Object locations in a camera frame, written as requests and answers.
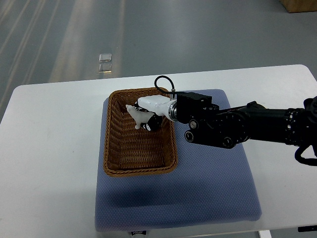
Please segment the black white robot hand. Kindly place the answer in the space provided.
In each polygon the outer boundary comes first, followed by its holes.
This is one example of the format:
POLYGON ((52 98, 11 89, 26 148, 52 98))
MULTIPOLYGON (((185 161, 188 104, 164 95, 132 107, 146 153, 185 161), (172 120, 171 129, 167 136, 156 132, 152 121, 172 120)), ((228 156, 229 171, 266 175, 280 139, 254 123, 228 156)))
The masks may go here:
POLYGON ((163 117, 170 121, 177 121, 176 99, 162 95, 146 96, 139 98, 134 107, 138 111, 154 113, 147 124, 141 124, 141 128, 147 131, 158 130, 162 124, 163 117))

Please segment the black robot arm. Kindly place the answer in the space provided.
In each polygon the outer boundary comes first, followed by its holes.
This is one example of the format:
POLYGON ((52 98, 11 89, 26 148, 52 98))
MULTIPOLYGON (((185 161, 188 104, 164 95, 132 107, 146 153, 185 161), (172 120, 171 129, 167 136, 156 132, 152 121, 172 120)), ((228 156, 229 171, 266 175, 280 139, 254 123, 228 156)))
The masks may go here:
POLYGON ((295 160, 316 166, 316 158, 303 152, 317 150, 317 99, 307 98, 303 108, 267 109, 255 101, 221 110, 212 97, 178 92, 172 115, 187 124, 185 139, 194 144, 231 149, 249 139, 297 146, 295 160))

